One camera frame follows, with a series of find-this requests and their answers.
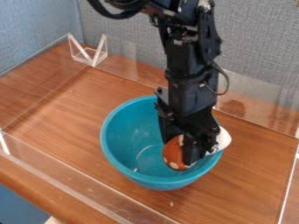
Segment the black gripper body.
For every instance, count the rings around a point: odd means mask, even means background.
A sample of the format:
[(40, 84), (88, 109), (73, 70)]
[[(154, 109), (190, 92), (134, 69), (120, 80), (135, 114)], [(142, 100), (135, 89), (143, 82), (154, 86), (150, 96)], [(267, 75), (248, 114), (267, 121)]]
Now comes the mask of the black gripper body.
[(155, 90), (158, 114), (174, 118), (182, 133), (194, 137), (220, 128), (211, 112), (218, 101), (219, 74), (175, 77), (167, 73), (166, 79), (168, 88)]

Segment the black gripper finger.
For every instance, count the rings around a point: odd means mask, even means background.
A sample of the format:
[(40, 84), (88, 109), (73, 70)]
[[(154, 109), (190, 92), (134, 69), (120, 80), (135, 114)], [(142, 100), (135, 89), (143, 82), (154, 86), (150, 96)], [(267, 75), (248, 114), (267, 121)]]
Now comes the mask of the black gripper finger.
[(183, 135), (182, 161), (184, 165), (192, 166), (206, 157), (207, 153), (216, 151), (219, 146), (216, 137), (219, 135), (219, 128), (211, 129), (208, 132), (200, 133), (198, 136), (192, 136), (190, 133)]
[(175, 119), (163, 114), (159, 114), (159, 127), (164, 144), (167, 144), (174, 137), (183, 133), (175, 123)]

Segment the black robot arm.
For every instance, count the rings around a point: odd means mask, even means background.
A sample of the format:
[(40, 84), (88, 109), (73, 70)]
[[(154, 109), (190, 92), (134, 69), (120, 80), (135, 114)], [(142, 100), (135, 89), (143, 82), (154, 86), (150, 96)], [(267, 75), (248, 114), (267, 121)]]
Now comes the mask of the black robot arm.
[(219, 95), (222, 39), (212, 0), (88, 0), (106, 18), (148, 15), (159, 30), (167, 58), (168, 87), (155, 90), (166, 158), (187, 168), (220, 145), (220, 126), (212, 115)]

